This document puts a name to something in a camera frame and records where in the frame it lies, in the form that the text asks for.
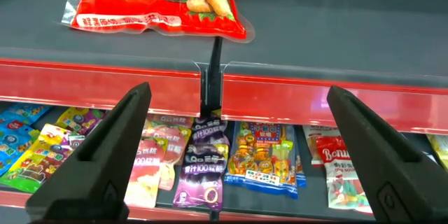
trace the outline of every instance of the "red shelf edge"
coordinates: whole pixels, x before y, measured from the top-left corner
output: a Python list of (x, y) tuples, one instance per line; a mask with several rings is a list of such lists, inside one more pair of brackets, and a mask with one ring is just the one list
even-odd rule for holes
[(331, 85), (349, 89), (402, 132), (448, 134), (448, 89), (223, 74), (226, 120), (335, 126)]
[(130, 88), (144, 81), (153, 93), (149, 113), (200, 115), (199, 70), (0, 59), (0, 100), (9, 102), (112, 109)]

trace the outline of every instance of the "blue snack bag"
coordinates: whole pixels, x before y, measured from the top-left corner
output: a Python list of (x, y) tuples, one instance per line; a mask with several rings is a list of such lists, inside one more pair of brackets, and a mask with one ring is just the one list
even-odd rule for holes
[(39, 131), (0, 116), (0, 176), (34, 143)]
[(1, 117), (32, 125), (50, 108), (48, 105), (15, 103), (4, 111)]

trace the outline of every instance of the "gray shelf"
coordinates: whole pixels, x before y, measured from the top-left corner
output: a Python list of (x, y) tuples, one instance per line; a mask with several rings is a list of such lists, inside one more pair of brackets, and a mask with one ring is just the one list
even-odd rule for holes
[(274, 66), (226, 72), (448, 87), (448, 0), (235, 1), (255, 39), (224, 41), (221, 63)]
[(67, 0), (0, 0), (0, 57), (150, 69), (198, 71), (214, 38), (96, 34), (61, 25)]

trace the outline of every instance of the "snack bag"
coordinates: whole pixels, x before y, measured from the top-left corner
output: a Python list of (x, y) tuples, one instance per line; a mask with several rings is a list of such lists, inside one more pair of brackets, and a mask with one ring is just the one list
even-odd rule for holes
[(160, 182), (159, 189), (171, 190), (176, 178), (174, 164), (182, 157), (187, 141), (185, 138), (172, 138), (171, 140), (160, 137), (143, 137), (143, 140), (152, 139), (156, 141), (164, 152), (164, 160), (160, 162)]
[(323, 165), (321, 156), (317, 151), (316, 137), (340, 137), (341, 134), (336, 127), (303, 125), (303, 132), (307, 139), (309, 152), (311, 153), (311, 165)]
[(372, 213), (342, 137), (318, 136), (316, 143), (327, 172), (328, 207)]
[(38, 130), (0, 115), (0, 176), (11, 168), (38, 136)]
[(57, 119), (57, 126), (87, 136), (104, 118), (105, 111), (96, 108), (67, 109)]
[(1, 117), (9, 120), (17, 120), (26, 125), (32, 125), (50, 108), (51, 106), (47, 105), (15, 103), (4, 111)]
[(0, 183), (28, 193), (36, 192), (78, 146), (69, 140), (73, 134), (76, 133), (45, 124), (37, 140), (0, 178)]
[(91, 32), (154, 29), (166, 35), (253, 39), (253, 28), (239, 17), (235, 0), (67, 0), (62, 23)]
[(224, 181), (297, 199), (294, 143), (291, 125), (237, 122)]
[(448, 136), (427, 134), (428, 140), (439, 157), (443, 167), (448, 171)]
[(195, 121), (195, 118), (180, 115), (160, 115), (160, 114), (148, 114), (146, 116), (148, 121), (162, 122), (170, 125), (184, 127), (190, 129)]
[(140, 141), (134, 166), (127, 184), (125, 203), (138, 207), (155, 207), (164, 153), (153, 139)]
[(196, 118), (191, 144), (185, 154), (173, 207), (185, 208), (205, 204), (212, 211), (223, 207), (223, 182), (229, 153), (229, 141), (223, 130), (227, 122), (219, 112), (209, 118)]

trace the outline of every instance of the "yellow candy package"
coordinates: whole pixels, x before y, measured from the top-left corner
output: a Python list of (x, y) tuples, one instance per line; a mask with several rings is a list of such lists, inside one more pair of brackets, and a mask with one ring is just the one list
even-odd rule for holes
[(0, 178), (0, 183), (28, 193), (36, 192), (79, 146), (79, 141), (82, 139), (77, 133), (46, 124), (37, 140)]
[(440, 161), (442, 161), (443, 167), (448, 171), (448, 136), (431, 134), (427, 134), (426, 136)]

